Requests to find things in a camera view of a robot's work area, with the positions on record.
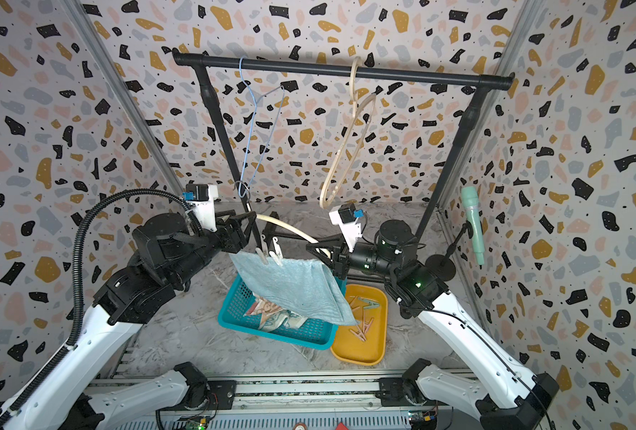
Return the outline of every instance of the blue towel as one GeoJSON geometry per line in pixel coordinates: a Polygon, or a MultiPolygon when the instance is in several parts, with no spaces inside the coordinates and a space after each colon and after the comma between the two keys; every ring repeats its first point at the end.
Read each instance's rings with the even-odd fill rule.
{"type": "Polygon", "coordinates": [[[318,260],[283,259],[282,267],[257,254],[229,254],[246,286],[296,314],[337,325],[356,325],[351,307],[328,266],[318,260]]]}

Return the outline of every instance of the black tube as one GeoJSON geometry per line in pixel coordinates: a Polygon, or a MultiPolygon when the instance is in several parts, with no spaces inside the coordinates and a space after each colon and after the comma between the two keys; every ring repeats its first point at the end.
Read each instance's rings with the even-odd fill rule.
{"type": "Polygon", "coordinates": [[[38,385],[40,385],[46,379],[46,377],[50,374],[50,372],[52,372],[55,366],[57,366],[58,363],[60,363],[60,361],[64,358],[64,356],[67,355],[68,351],[69,349],[67,348],[59,349],[55,353],[53,358],[51,358],[50,361],[38,372],[38,374],[36,374],[29,385],[26,386],[24,391],[21,392],[19,397],[17,397],[16,400],[13,401],[13,403],[8,408],[9,411],[5,411],[3,414],[0,415],[0,429],[2,429],[4,424],[12,417],[10,411],[16,411],[21,408],[22,405],[24,405],[26,400],[29,399],[29,396],[34,391],[36,391],[38,385]]]}
{"type": "MultiPolygon", "coordinates": [[[[237,159],[234,156],[232,145],[230,145],[230,138],[227,135],[227,129],[225,128],[225,123],[222,119],[222,112],[220,111],[220,101],[218,99],[218,95],[215,93],[215,88],[213,88],[213,84],[210,82],[208,70],[205,67],[194,67],[193,69],[194,72],[196,72],[198,84],[201,87],[201,99],[203,100],[203,105],[206,107],[206,109],[208,109],[210,120],[213,121],[215,131],[218,133],[220,145],[222,145],[222,151],[224,152],[225,158],[227,159],[227,165],[230,168],[230,173],[232,173],[232,178],[235,180],[235,183],[239,184],[239,181],[242,180],[242,176],[241,174],[239,174],[237,159]]],[[[251,209],[248,204],[248,192],[246,192],[244,197],[239,196],[239,198],[242,199],[244,211],[250,212],[251,209]]],[[[255,219],[252,223],[251,228],[253,231],[253,238],[256,241],[256,246],[260,248],[261,234],[258,231],[258,225],[256,225],[255,219]]]]}
{"type": "Polygon", "coordinates": [[[423,236],[423,232],[426,231],[426,227],[428,226],[428,221],[430,221],[430,217],[433,215],[433,211],[438,206],[438,201],[440,200],[440,195],[443,193],[443,188],[447,181],[450,179],[452,170],[454,169],[454,165],[456,164],[456,160],[459,159],[461,152],[466,145],[467,140],[469,139],[469,135],[476,128],[476,124],[478,123],[478,118],[480,117],[480,108],[483,106],[485,102],[485,97],[490,92],[488,87],[479,87],[474,92],[474,95],[471,97],[471,102],[469,106],[464,111],[464,114],[461,116],[461,121],[459,121],[459,128],[456,131],[456,135],[454,136],[454,140],[451,143],[450,154],[447,156],[447,160],[445,161],[445,166],[443,167],[443,171],[438,178],[437,185],[435,185],[435,189],[433,193],[430,195],[430,200],[428,200],[428,204],[426,205],[426,211],[423,213],[421,217],[421,221],[418,223],[418,228],[416,229],[416,237],[419,239],[423,236]]]}
{"type": "MultiPolygon", "coordinates": [[[[203,54],[183,54],[173,49],[172,56],[179,65],[203,67],[239,67],[238,58],[207,56],[203,54]]],[[[308,73],[332,76],[349,76],[351,66],[331,64],[290,63],[288,61],[269,61],[244,59],[242,69],[267,70],[269,72],[308,73]]],[[[508,90],[513,78],[495,75],[465,75],[456,73],[416,72],[413,70],[376,69],[360,67],[357,78],[382,79],[388,81],[426,82],[448,85],[470,85],[472,87],[488,87],[491,90],[508,90]]]]}
{"type": "Polygon", "coordinates": [[[162,425],[162,420],[160,419],[160,409],[156,410],[156,426],[158,430],[165,430],[165,427],[162,425]]]}

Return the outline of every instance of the gray marble floor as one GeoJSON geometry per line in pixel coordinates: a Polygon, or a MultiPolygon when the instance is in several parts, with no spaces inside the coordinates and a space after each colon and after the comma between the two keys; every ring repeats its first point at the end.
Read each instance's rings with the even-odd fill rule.
{"type": "MultiPolygon", "coordinates": [[[[362,204],[359,208],[364,209],[368,216],[364,235],[369,239],[387,219],[402,219],[416,230],[424,210],[420,204],[362,204]]],[[[216,206],[217,211],[225,209],[238,211],[239,205],[216,206]]],[[[331,225],[327,212],[317,204],[256,204],[254,210],[266,215],[277,211],[281,220],[316,237],[340,232],[339,228],[331,225]]],[[[279,243],[285,257],[310,258],[304,248],[305,242],[280,239],[279,243]]],[[[431,254],[444,253],[447,244],[435,217],[431,219],[421,243],[427,245],[418,252],[421,261],[431,254]]],[[[136,348],[125,357],[127,363],[120,366],[120,372],[126,377],[154,376],[185,361],[191,361],[206,374],[365,369],[337,360],[329,349],[317,351],[220,327],[218,313],[236,275],[227,254],[216,256],[193,278],[187,293],[179,294],[164,305],[142,328],[136,348]]],[[[469,314],[473,314],[459,275],[448,285],[469,314]]],[[[376,368],[406,369],[417,358],[426,358],[443,368],[466,367],[434,331],[417,319],[401,318],[399,308],[391,299],[388,309],[385,357],[376,368]]]]}

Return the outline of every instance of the crumpled cloth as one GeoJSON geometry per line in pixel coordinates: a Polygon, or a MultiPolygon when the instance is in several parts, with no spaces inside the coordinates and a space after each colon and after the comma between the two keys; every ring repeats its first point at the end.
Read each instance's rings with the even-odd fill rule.
{"type": "Polygon", "coordinates": [[[308,318],[356,325],[352,309],[328,267],[318,260],[282,259],[282,267],[258,254],[229,254],[246,286],[256,295],[308,318]]]}
{"type": "Polygon", "coordinates": [[[297,315],[290,310],[284,309],[282,306],[276,305],[271,301],[267,301],[254,293],[256,301],[246,311],[245,315],[261,315],[261,323],[258,330],[273,331],[280,326],[286,328],[301,328],[306,322],[305,316],[297,315]]]}

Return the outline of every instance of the wire hanger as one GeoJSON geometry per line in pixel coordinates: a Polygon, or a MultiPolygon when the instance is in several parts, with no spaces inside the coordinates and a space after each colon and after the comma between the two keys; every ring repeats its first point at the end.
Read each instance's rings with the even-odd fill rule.
{"type": "Polygon", "coordinates": [[[279,120],[279,114],[280,112],[282,112],[282,104],[284,103],[284,93],[285,93],[285,88],[282,85],[279,85],[278,87],[273,88],[271,91],[268,91],[267,93],[262,94],[261,97],[259,97],[258,100],[256,100],[256,96],[254,96],[251,86],[246,83],[244,79],[244,74],[242,74],[242,61],[244,59],[245,59],[244,56],[239,59],[239,77],[242,79],[242,82],[244,83],[246,88],[248,88],[248,92],[251,93],[251,99],[253,100],[253,114],[251,115],[251,128],[248,130],[248,137],[246,139],[246,151],[244,154],[244,163],[242,164],[242,175],[239,177],[239,180],[235,182],[235,185],[237,185],[237,194],[239,194],[239,197],[247,196],[249,191],[251,190],[253,179],[254,177],[256,177],[258,168],[260,167],[261,163],[263,162],[263,159],[266,156],[266,150],[270,147],[272,134],[275,133],[275,125],[277,125],[277,120],[279,120]],[[244,183],[244,172],[246,170],[246,159],[248,158],[248,148],[251,145],[251,135],[253,135],[253,125],[256,119],[256,112],[258,111],[258,102],[260,102],[263,99],[263,97],[269,95],[270,93],[274,91],[279,90],[280,88],[282,88],[282,97],[279,100],[279,108],[277,109],[277,115],[275,115],[275,122],[272,123],[271,134],[270,136],[268,136],[268,140],[266,142],[263,142],[265,145],[265,148],[263,149],[263,152],[261,154],[261,159],[258,160],[258,164],[256,164],[256,168],[253,171],[253,175],[251,175],[251,180],[248,181],[248,185],[247,185],[244,183]]]}
{"type": "Polygon", "coordinates": [[[334,197],[337,195],[337,192],[340,191],[340,188],[342,187],[342,184],[344,183],[345,178],[347,177],[349,171],[351,170],[352,166],[357,160],[359,151],[364,145],[365,135],[368,132],[368,129],[370,128],[370,123],[373,120],[373,117],[375,116],[376,94],[371,93],[368,97],[365,98],[363,103],[358,104],[358,97],[354,92],[355,90],[354,87],[356,86],[355,79],[357,74],[357,68],[362,64],[363,62],[361,61],[360,56],[357,56],[356,58],[354,58],[354,62],[352,63],[352,71],[349,75],[349,104],[352,106],[352,122],[349,124],[349,127],[347,128],[347,132],[344,135],[344,139],[342,140],[342,144],[340,145],[340,148],[334,153],[330,171],[328,172],[328,175],[325,178],[325,182],[323,182],[323,186],[321,187],[319,202],[320,202],[320,207],[322,209],[329,209],[332,204],[332,201],[334,200],[334,197]],[[373,107],[371,109],[370,115],[368,116],[368,120],[365,122],[364,130],[362,131],[361,136],[357,139],[357,149],[352,154],[352,159],[351,159],[351,162],[349,163],[349,166],[347,166],[347,168],[343,170],[341,177],[338,179],[337,183],[334,185],[334,189],[332,190],[330,195],[327,196],[328,188],[330,187],[332,177],[334,176],[334,171],[337,169],[337,165],[340,162],[342,151],[345,150],[347,143],[349,142],[349,138],[352,135],[352,129],[354,128],[354,125],[356,125],[356,122],[359,116],[361,115],[361,112],[369,104],[373,104],[373,107]]]}

